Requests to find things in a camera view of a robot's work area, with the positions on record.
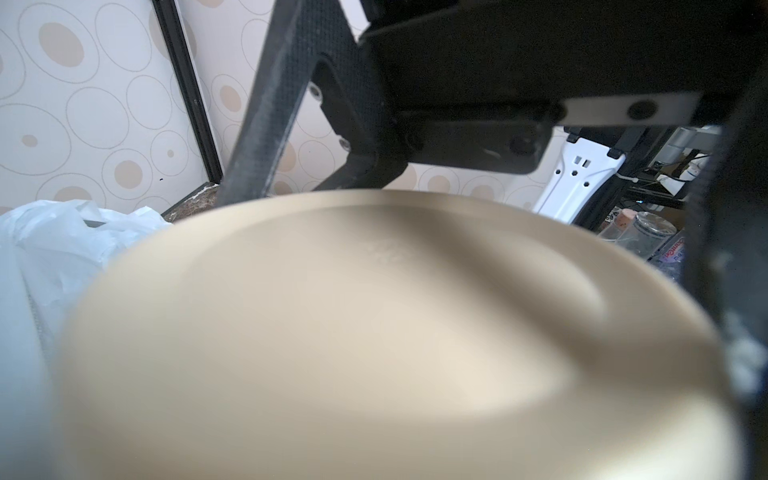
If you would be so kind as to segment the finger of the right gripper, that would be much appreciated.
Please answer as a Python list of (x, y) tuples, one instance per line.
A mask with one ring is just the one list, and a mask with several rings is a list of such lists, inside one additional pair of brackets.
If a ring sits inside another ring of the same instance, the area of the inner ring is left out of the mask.
[(350, 159), (322, 190), (372, 184), (372, 70), (337, 1), (274, 5), (242, 128), (221, 181), (220, 207), (268, 193), (304, 94), (320, 88)]

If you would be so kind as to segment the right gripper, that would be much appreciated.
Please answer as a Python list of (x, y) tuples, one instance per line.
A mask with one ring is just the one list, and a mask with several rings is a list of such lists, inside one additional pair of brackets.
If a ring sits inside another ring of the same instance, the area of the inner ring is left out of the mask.
[(763, 1), (365, 1), (357, 41), (396, 134), (360, 179), (407, 163), (528, 173), (555, 126), (717, 124), (767, 54)]

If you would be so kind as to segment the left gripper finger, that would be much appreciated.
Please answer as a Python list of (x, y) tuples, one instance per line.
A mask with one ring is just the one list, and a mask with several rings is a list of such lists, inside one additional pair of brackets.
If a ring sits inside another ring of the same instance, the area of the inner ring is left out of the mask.
[(742, 410), (745, 478), (767, 476), (767, 70), (754, 77), (695, 180), (685, 289), (714, 320)]

